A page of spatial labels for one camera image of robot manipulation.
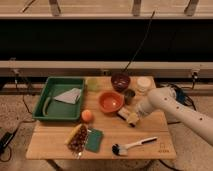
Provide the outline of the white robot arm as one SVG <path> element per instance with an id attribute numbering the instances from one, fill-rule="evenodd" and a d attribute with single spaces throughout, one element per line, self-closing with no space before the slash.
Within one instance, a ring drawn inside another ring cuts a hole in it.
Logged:
<path id="1" fill-rule="evenodd" d="M 154 88 L 134 105 L 133 111 L 140 117 L 146 117 L 155 110 L 172 114 L 213 146 L 213 118 L 184 106 L 176 97 L 177 93 L 171 87 Z"/>

